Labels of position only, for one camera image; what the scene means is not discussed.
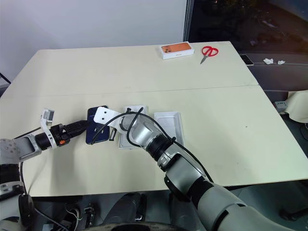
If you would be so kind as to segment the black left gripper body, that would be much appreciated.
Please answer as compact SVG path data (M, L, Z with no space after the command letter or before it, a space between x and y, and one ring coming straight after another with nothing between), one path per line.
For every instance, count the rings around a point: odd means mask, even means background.
M68 125L58 124L51 126L50 132L58 147L68 144L72 139Z

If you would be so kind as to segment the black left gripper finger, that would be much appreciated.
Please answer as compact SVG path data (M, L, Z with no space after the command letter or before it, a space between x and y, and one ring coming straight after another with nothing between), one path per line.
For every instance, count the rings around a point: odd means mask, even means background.
M80 120L74 123L70 123L64 125L65 131L84 131L87 129L88 121L87 120Z
M87 128L86 127L69 127L68 129L68 137L69 139L72 139L74 137L77 137L81 135Z

